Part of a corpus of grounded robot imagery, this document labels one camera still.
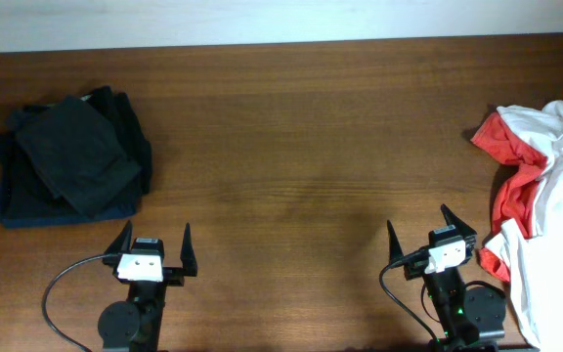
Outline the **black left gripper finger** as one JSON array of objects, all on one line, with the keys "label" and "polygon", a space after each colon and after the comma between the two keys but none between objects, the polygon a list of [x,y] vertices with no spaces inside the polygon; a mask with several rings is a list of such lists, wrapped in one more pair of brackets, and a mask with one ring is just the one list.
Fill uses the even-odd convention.
[{"label": "black left gripper finger", "polygon": [[133,225],[130,220],[127,221],[119,235],[105,250],[105,254],[119,254],[127,252],[130,249],[132,240]]},{"label": "black left gripper finger", "polygon": [[183,269],[196,269],[197,262],[195,257],[195,250],[193,247],[192,241],[192,233],[191,233],[191,226],[189,223],[186,224],[183,241],[182,241],[182,248],[180,252],[180,260],[182,262]]}]

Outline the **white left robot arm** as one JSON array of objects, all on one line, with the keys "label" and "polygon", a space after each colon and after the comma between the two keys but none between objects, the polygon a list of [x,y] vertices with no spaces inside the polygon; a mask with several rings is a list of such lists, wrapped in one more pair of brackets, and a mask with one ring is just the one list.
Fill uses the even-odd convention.
[{"label": "white left robot arm", "polygon": [[107,247],[102,263],[114,277],[128,285],[127,297],[111,303],[98,321],[104,351],[157,351],[166,307],[166,291],[181,287],[197,276],[192,228],[185,226],[179,267],[164,265],[163,240],[134,238],[127,222]]}]

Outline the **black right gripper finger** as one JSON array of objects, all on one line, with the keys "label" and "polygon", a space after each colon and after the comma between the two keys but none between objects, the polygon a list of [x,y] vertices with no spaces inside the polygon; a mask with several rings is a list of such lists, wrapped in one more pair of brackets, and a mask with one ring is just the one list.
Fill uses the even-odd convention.
[{"label": "black right gripper finger", "polygon": [[401,259],[404,257],[400,242],[390,220],[387,221],[387,232],[389,237],[389,267],[401,266]]},{"label": "black right gripper finger", "polygon": [[453,225],[464,238],[475,237],[477,232],[457,217],[445,204],[440,206],[442,215],[448,225]]}]

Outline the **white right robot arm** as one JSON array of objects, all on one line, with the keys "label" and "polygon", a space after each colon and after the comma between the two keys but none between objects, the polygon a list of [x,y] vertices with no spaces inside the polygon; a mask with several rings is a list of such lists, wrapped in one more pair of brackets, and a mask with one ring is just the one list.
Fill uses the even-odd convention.
[{"label": "white right robot arm", "polygon": [[434,351],[497,351],[505,336],[506,296],[481,281],[465,282],[459,268],[473,258],[476,231],[446,205],[440,207],[446,225],[428,234],[428,245],[407,255],[404,275],[423,279],[444,337],[431,343]]}]

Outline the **dark green Nike t-shirt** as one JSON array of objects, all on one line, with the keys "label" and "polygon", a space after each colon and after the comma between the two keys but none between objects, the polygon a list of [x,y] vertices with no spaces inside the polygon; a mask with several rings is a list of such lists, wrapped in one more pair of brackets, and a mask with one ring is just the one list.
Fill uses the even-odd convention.
[{"label": "dark green Nike t-shirt", "polygon": [[77,97],[16,111],[7,123],[52,195],[83,215],[97,215],[140,174],[113,125]]}]

